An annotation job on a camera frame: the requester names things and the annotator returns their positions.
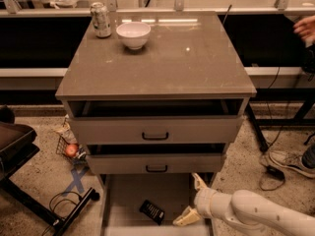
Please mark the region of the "person's hand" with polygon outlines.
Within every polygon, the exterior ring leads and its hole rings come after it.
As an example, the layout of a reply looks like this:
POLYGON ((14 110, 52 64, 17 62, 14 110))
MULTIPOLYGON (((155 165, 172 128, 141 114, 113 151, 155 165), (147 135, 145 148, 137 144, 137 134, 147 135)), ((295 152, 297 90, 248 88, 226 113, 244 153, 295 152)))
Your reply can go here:
POLYGON ((301 19, 293 26, 293 32, 303 41, 315 41, 315 16, 301 19))

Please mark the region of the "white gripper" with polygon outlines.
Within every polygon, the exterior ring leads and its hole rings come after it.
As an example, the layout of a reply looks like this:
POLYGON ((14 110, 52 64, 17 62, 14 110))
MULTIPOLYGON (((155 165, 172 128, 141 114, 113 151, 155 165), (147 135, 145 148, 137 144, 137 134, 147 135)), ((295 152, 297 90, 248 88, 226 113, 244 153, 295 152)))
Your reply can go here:
POLYGON ((193 172, 194 188, 197 192, 194 200, 195 208, 188 206, 173 220, 174 226, 186 226, 193 224, 203 218, 228 219, 234 215, 231 198, 232 195, 218 192, 207 188, 207 184, 193 172))

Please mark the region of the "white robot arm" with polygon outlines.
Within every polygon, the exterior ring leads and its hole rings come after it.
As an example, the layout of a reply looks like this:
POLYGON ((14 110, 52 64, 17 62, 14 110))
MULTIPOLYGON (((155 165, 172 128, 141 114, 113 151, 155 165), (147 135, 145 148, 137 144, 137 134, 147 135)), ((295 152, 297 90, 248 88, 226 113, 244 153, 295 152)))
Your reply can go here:
POLYGON ((192 174, 197 191, 194 207, 188 206, 173 220, 175 226, 186 226, 202 218, 219 219, 246 236, 267 236, 267 227, 284 236, 315 236, 315 218, 277 205, 247 190, 232 195, 216 191, 192 174))

